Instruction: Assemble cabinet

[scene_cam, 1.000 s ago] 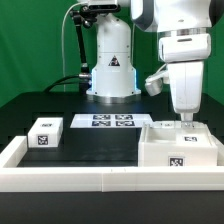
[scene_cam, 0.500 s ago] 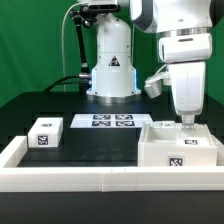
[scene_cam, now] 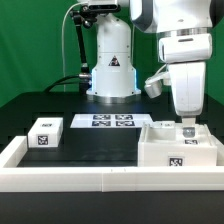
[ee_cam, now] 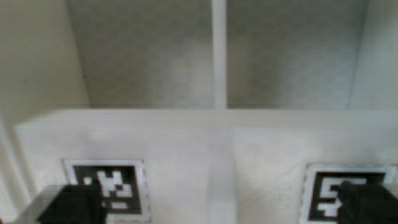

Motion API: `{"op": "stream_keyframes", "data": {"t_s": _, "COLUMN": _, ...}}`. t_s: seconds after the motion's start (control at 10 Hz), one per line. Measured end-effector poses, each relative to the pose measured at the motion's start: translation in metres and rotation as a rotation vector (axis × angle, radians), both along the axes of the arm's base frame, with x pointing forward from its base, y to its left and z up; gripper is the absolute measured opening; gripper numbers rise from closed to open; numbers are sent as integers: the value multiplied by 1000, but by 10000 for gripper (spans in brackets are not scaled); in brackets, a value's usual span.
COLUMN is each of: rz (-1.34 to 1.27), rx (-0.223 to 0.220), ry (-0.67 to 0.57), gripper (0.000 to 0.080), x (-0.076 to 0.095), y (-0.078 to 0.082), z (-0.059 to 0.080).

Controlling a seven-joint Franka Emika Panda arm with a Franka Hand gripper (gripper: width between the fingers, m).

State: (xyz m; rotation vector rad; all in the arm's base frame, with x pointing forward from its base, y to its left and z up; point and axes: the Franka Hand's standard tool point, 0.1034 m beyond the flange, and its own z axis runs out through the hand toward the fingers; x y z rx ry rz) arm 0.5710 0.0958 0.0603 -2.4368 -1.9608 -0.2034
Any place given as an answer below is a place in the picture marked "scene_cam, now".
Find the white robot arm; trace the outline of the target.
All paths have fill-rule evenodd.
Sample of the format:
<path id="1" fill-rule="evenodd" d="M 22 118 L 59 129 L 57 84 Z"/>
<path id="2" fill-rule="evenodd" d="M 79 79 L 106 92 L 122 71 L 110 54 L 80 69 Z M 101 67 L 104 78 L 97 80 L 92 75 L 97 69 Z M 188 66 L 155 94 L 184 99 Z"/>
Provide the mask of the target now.
<path id="1" fill-rule="evenodd" d="M 106 103 L 171 87 L 186 137 L 202 112 L 212 55 L 212 0 L 88 0 L 96 13 L 97 63 L 87 96 Z"/>

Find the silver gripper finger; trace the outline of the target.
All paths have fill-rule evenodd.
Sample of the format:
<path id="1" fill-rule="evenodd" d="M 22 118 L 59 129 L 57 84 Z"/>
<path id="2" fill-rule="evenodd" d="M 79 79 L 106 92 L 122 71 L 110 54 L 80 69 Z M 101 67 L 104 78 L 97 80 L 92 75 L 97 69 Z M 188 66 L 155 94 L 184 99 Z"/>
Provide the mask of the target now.
<path id="1" fill-rule="evenodd" d="M 182 129 L 183 136 L 185 138 L 192 138 L 195 136 L 195 117 L 183 117 L 182 118 Z"/>

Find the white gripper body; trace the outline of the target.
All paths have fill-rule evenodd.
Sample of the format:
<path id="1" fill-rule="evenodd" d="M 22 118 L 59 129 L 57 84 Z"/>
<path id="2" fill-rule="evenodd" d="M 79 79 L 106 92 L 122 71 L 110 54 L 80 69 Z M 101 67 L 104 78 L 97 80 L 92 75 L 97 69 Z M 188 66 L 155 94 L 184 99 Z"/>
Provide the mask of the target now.
<path id="1" fill-rule="evenodd" d="M 202 112 L 206 74 L 205 62 L 168 65 L 176 114 L 194 117 Z"/>

